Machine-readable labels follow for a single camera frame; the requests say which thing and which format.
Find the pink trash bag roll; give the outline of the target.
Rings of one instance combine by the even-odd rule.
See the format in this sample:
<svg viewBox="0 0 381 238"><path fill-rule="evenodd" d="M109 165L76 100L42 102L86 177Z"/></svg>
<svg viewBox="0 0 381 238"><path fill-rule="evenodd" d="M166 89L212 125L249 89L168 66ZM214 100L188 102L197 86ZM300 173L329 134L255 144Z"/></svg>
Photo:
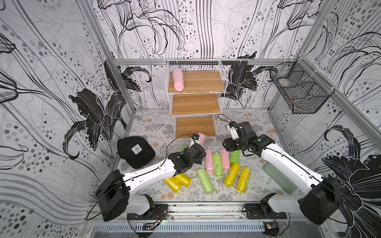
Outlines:
<svg viewBox="0 0 381 238"><path fill-rule="evenodd" d="M206 139L206 135L203 133L198 133L198 143L203 146Z"/></svg>
<svg viewBox="0 0 381 238"><path fill-rule="evenodd" d="M223 148L220 150L221 155L221 161L222 161L222 168L225 172L230 170L230 158L229 158L229 152Z"/></svg>
<svg viewBox="0 0 381 238"><path fill-rule="evenodd" d="M183 91L184 89L184 73L180 70L174 70L172 73L174 89L178 92Z"/></svg>
<svg viewBox="0 0 381 238"><path fill-rule="evenodd" d="M205 156L205 170L208 174L213 173L214 167L213 167L213 159L212 159L212 152L210 149L205 150L206 156Z"/></svg>

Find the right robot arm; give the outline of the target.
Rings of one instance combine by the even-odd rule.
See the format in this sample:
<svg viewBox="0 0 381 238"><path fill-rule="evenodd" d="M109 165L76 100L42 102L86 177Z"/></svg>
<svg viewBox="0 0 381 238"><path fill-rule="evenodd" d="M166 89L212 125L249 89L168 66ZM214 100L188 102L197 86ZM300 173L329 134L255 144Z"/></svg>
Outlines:
<svg viewBox="0 0 381 238"><path fill-rule="evenodd" d="M304 166L286 153L266 135L257 135L249 122L229 122L227 129L231 137L223 141L230 152L248 151L250 155L263 158L289 179L303 196L270 193L260 201L260 212L264 217L275 213L304 215L310 222L323 224L341 205L339 182L332 176L324 177Z"/></svg>

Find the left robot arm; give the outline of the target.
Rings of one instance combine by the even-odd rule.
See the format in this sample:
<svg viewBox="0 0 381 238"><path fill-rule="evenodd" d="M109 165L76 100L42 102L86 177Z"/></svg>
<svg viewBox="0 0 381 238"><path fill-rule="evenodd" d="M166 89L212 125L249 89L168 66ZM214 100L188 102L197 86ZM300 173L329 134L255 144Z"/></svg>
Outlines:
<svg viewBox="0 0 381 238"><path fill-rule="evenodd" d="M95 192L104 222L124 212L145 216L153 210L154 202L148 195L137 195L142 189L187 172L194 164L201 164L205 149L196 143L182 152L168 155L163 161L131 173L112 171Z"/></svg>

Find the yellow trash bag roll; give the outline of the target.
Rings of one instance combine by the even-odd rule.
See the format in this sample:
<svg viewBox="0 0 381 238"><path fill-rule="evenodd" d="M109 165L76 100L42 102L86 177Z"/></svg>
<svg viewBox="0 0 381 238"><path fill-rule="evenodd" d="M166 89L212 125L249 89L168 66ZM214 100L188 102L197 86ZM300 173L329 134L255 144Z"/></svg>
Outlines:
<svg viewBox="0 0 381 238"><path fill-rule="evenodd" d="M251 170L248 167L244 167L241 171L240 178L236 187L236 190L240 193L246 193Z"/></svg>
<svg viewBox="0 0 381 238"><path fill-rule="evenodd" d="M231 187L240 171L241 166L238 163L233 163L229 172L227 173L224 184Z"/></svg>
<svg viewBox="0 0 381 238"><path fill-rule="evenodd" d="M189 187L191 185L192 179L185 174L179 174L174 176L174 178L183 186Z"/></svg>
<svg viewBox="0 0 381 238"><path fill-rule="evenodd" d="M174 177L166 178L164 179L164 182L174 193L178 193L182 187L182 185Z"/></svg>

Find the black baseball cap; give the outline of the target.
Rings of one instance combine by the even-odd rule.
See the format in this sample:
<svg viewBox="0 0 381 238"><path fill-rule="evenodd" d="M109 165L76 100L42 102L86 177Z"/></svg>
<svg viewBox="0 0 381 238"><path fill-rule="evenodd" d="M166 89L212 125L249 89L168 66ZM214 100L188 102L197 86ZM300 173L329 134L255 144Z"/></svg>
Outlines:
<svg viewBox="0 0 381 238"><path fill-rule="evenodd" d="M146 166L156 155L150 144L140 136L125 137L118 140L117 151L119 157L134 169Z"/></svg>

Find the green tissue box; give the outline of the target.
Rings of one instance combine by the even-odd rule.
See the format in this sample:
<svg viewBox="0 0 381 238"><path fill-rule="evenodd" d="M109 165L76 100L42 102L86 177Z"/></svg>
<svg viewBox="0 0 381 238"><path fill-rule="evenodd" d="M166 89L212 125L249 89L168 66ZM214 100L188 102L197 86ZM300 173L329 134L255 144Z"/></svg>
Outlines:
<svg viewBox="0 0 381 238"><path fill-rule="evenodd" d="M288 179L273 164L267 163L263 166L263 170L287 193L292 194L298 187Z"/></svg>

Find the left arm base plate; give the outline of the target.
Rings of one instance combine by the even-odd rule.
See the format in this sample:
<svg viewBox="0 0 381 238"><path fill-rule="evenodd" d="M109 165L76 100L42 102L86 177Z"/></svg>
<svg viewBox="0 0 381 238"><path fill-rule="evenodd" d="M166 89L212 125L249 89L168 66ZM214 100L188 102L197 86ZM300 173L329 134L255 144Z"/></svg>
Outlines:
<svg viewBox="0 0 381 238"><path fill-rule="evenodd" d="M159 203L159 204L155 204L154 207L151 207L143 215L138 215L135 213L129 213L127 215L127 217L129 220L133 220L133 221L143 221L143 220L161 221L167 217L168 207L169 207L169 204Z"/></svg>

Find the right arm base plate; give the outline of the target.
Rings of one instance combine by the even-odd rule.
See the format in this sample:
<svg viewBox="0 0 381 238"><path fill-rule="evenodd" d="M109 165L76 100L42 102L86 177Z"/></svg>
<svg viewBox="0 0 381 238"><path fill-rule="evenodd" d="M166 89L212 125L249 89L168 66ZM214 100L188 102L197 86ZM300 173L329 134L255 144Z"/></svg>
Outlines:
<svg viewBox="0 0 381 238"><path fill-rule="evenodd" d="M250 220L284 220L287 219L287 214L284 212L275 213L270 208L267 208L261 203L246 203L242 208L242 212Z"/></svg>

